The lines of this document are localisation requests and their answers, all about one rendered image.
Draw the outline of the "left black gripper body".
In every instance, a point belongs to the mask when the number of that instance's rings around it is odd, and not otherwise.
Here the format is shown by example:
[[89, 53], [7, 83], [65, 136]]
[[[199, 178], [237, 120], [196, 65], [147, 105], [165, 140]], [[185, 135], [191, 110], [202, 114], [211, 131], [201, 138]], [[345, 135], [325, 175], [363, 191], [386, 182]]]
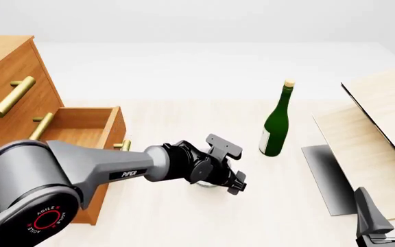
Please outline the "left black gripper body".
[[240, 170], [233, 174], [230, 173], [228, 180], [223, 184], [223, 187], [227, 188], [227, 192], [231, 195], [237, 195], [239, 192], [243, 192], [247, 186], [245, 183], [246, 175]]

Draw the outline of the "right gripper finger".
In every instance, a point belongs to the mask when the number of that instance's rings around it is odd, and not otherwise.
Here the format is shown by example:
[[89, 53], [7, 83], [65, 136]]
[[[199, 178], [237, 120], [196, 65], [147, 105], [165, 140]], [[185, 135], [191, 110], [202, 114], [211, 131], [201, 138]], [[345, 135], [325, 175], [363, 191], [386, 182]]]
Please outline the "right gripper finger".
[[376, 207], [370, 194], [364, 187], [354, 192], [357, 207], [356, 237], [382, 235], [394, 230], [394, 227]]

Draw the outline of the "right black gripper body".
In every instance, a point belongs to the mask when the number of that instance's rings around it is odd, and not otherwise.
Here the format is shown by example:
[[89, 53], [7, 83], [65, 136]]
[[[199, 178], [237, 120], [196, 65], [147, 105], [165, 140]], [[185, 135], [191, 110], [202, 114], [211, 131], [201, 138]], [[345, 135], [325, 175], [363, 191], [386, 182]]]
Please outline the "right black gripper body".
[[395, 247], [395, 237], [389, 238], [387, 230], [357, 231], [356, 243], [358, 247]]

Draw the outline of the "black bowl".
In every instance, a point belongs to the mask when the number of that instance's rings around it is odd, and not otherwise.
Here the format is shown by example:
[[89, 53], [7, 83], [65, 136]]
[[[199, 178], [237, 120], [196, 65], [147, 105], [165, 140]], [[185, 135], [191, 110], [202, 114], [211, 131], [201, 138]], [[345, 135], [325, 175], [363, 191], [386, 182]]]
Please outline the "black bowl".
[[196, 183], [191, 183], [191, 185], [196, 185], [196, 186], [207, 188], [207, 189], [211, 189], [211, 188], [217, 187], [217, 185], [213, 185], [213, 184], [208, 183], [208, 182], [203, 181], [203, 180], [199, 180]]

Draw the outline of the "open wooden drawer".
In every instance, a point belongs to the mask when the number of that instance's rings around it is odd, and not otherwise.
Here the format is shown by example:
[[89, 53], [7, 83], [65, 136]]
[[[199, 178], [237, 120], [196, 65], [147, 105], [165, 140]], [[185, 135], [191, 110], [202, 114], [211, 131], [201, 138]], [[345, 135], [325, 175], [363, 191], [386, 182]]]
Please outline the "open wooden drawer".
[[121, 108], [59, 108], [40, 137], [86, 148], [112, 150], [125, 139], [126, 126]]

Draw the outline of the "wooden cabinet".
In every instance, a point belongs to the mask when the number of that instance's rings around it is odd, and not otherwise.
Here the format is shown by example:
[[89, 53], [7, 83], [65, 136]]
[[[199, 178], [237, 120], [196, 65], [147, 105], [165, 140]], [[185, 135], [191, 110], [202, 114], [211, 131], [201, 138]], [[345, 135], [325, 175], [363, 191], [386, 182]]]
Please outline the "wooden cabinet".
[[[0, 65], [24, 65], [31, 63], [40, 63], [43, 68], [54, 92], [58, 95], [58, 99], [62, 103], [62, 100], [52, 82], [52, 79], [47, 71], [47, 68], [40, 57], [40, 54], [34, 44], [33, 36], [0, 36]], [[40, 139], [35, 141], [31, 139], [18, 139], [11, 142], [39, 142]], [[9, 143], [2, 145], [0, 148], [6, 148]]]

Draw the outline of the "green wine bottle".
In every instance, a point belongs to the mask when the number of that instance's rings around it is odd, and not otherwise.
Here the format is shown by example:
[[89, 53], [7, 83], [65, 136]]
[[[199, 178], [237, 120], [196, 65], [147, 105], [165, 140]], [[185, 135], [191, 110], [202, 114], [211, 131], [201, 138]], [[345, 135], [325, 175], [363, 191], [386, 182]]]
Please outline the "green wine bottle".
[[265, 156], [278, 156], [283, 148], [289, 129], [288, 105], [294, 85], [294, 80], [284, 81], [280, 99], [264, 123], [259, 150]]

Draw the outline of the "pale wooden rack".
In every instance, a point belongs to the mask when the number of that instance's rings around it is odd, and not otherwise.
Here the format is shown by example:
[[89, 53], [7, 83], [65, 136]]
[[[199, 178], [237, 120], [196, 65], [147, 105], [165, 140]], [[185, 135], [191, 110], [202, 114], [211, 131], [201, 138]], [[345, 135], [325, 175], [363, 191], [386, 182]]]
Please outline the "pale wooden rack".
[[313, 119], [350, 186], [365, 187], [395, 220], [395, 67], [341, 87], [348, 102]]

